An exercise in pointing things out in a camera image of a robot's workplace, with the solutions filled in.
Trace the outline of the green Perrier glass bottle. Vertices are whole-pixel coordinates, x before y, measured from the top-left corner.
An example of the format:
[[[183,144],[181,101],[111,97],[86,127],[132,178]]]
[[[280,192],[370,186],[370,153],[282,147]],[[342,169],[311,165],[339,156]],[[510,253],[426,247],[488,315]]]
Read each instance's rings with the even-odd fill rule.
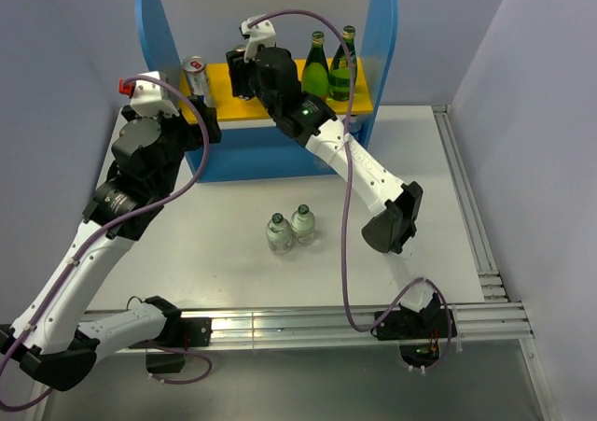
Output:
[[[350,87],[357,77],[357,59],[354,46],[355,28],[346,25],[343,28],[343,40],[350,55],[346,56],[339,46],[330,65],[328,73],[329,96],[335,101],[347,101]]]

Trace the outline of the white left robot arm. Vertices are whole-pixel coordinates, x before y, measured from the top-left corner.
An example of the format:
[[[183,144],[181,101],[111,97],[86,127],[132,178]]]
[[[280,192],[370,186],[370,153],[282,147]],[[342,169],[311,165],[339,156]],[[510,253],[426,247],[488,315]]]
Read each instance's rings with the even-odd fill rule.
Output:
[[[189,151],[218,143],[216,112],[197,97],[190,106],[202,121],[159,111],[143,117],[131,106],[112,144],[106,180],[83,212],[76,238],[36,300],[1,328],[1,352],[35,381],[67,391],[96,363],[120,349],[142,343],[174,346],[182,338],[180,310],[162,297],[94,322],[83,314],[120,259],[141,239],[172,196]]]

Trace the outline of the clear glass bottle green cap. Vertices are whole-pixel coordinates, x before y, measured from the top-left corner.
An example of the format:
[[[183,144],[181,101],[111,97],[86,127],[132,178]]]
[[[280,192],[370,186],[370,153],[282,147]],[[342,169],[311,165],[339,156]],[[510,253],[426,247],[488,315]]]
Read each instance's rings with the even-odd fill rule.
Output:
[[[300,204],[290,219],[291,228],[299,246],[308,246],[314,241],[315,216],[307,204]]]

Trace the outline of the Red Bull can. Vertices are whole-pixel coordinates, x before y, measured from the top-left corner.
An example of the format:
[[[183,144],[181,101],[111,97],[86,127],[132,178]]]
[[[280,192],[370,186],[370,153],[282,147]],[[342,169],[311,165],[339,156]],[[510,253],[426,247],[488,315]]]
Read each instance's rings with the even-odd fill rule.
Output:
[[[244,60],[245,45],[238,45],[227,53],[229,79],[232,96],[244,100],[252,99],[255,94],[249,79],[253,74],[253,65]]]
[[[206,106],[215,108],[215,99],[207,75],[207,62],[200,56],[189,56],[182,62],[182,69],[191,94],[202,98]]]

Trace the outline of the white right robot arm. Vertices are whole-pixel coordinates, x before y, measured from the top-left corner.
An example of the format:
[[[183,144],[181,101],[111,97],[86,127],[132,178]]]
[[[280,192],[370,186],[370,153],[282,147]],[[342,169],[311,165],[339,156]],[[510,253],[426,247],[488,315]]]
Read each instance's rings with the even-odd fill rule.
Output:
[[[298,70],[287,49],[260,48],[254,56],[245,46],[227,52],[231,92],[242,99],[256,98],[287,137],[322,160],[346,182],[340,228],[340,273],[344,312],[358,332],[377,329],[393,312],[403,316],[408,333],[422,337],[433,331],[437,313],[449,306],[437,285],[425,277],[412,279],[399,292],[405,297],[419,285],[431,289],[412,308],[394,298],[372,324],[356,324],[348,288],[348,219],[350,202],[357,194],[372,215],[361,234],[367,245],[382,253],[400,254],[417,232],[423,189],[415,181],[405,183],[392,175],[347,132],[345,123],[319,97],[302,91]]]

